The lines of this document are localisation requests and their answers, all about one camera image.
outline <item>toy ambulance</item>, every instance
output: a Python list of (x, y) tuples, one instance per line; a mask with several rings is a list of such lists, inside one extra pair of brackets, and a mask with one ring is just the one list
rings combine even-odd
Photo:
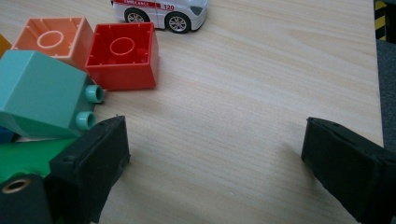
[(111, 5), (120, 20), (151, 21), (155, 28), (170, 28), (177, 34), (185, 34), (204, 23), (208, 0), (114, 0)]

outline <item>black and yellow striped tape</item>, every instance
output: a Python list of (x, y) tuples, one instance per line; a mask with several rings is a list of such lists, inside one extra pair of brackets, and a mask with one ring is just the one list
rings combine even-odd
[(386, 7), (382, 1), (375, 2), (375, 38), (387, 40)]

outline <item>table surface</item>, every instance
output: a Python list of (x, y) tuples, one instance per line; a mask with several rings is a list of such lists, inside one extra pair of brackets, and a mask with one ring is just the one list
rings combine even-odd
[[(107, 0), (0, 1), (13, 43), (30, 17), (117, 23)], [(101, 223), (356, 223), (300, 158), (306, 119), (382, 146), (372, 0), (210, 0), (197, 32), (157, 30), (155, 90), (112, 91), (131, 163)]]

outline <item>car headlight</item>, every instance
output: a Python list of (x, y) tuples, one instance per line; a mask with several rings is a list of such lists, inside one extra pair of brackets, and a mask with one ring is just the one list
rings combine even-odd
[(191, 11), (192, 11), (192, 13), (195, 14), (195, 16), (199, 16), (199, 14), (201, 14), (201, 12), (202, 12), (202, 8), (201, 7), (191, 7)]

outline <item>car wheel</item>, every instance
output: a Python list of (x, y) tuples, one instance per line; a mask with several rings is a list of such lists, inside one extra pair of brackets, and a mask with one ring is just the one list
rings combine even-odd
[(145, 22), (149, 21), (149, 16), (142, 10), (139, 10), (137, 8), (129, 8), (125, 10), (125, 21)]
[(180, 12), (174, 12), (166, 18), (167, 26), (177, 34), (186, 34), (191, 29), (189, 17)]

